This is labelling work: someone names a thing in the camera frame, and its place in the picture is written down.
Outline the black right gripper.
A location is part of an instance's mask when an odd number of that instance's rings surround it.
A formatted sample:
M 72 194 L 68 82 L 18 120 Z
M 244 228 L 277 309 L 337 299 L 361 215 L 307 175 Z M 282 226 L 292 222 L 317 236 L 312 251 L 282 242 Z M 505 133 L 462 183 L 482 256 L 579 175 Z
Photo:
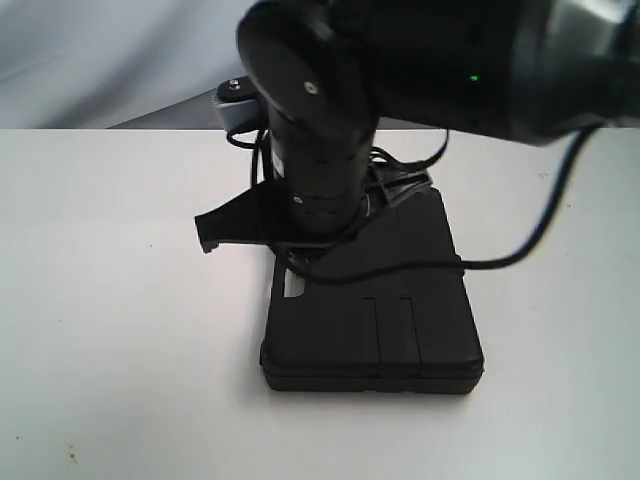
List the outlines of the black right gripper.
M 370 169 L 356 215 L 336 233 L 310 233 L 294 221 L 281 183 L 262 181 L 195 217 L 202 251 L 258 245 L 302 263 L 401 263 L 433 254 L 433 188 L 425 173 Z

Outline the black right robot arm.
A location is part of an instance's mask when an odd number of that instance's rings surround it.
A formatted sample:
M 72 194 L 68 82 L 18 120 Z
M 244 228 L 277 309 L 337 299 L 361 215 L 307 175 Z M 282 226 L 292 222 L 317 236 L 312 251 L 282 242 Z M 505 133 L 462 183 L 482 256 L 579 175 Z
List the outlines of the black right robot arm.
M 205 251 L 353 231 L 382 119 L 529 145 L 639 119 L 635 1 L 259 1 L 236 45 L 274 164 L 196 218 Z

